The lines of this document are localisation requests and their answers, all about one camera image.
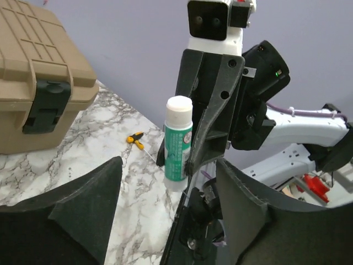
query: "glue stick base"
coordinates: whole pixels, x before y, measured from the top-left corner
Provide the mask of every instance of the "glue stick base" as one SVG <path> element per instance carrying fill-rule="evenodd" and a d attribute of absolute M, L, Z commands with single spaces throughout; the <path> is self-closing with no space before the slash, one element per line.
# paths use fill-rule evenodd
<path fill-rule="evenodd" d="M 163 179 L 164 186 L 171 192 L 183 192 L 188 187 L 188 178 L 182 181 L 170 181 L 167 178 Z"/>

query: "beige toolbox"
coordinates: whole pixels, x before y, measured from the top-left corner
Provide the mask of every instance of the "beige toolbox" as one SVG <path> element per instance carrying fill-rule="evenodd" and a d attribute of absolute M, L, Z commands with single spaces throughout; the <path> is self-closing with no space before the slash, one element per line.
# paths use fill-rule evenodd
<path fill-rule="evenodd" d="M 95 99 L 96 78 L 52 12 L 0 0 L 0 153 L 58 146 Z"/>

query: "tabletop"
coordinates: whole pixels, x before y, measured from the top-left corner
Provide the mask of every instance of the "tabletop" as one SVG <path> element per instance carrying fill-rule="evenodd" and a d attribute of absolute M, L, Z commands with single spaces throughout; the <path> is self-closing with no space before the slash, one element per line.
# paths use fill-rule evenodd
<path fill-rule="evenodd" d="M 121 156 L 122 182 L 105 265 L 159 264 L 181 193 L 127 136 L 143 131 L 156 157 L 163 132 L 100 83 L 94 103 L 77 116 L 62 144 L 45 151 L 0 156 L 0 205 L 14 205 L 78 178 Z"/>

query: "case latch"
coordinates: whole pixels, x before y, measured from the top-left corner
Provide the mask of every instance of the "case latch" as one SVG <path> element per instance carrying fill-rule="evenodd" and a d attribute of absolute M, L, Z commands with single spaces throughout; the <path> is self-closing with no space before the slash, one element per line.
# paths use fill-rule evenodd
<path fill-rule="evenodd" d="M 70 96 L 71 86 L 68 82 L 37 80 L 36 94 L 22 132 L 24 134 L 53 132 Z"/>

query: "gray wall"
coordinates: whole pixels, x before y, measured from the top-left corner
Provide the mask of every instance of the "gray wall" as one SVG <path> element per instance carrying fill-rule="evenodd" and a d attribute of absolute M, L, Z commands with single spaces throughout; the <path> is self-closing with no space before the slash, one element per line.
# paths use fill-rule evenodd
<path fill-rule="evenodd" d="M 99 79 L 162 126 L 188 43 L 186 0 L 49 0 L 47 8 L 59 17 Z M 267 39 L 291 70 L 291 84 L 273 103 L 316 109 L 333 102 L 353 119 L 352 13 L 350 0 L 258 1 L 244 33 L 244 49 Z M 280 148 L 230 150 L 227 158 L 243 168 Z"/>

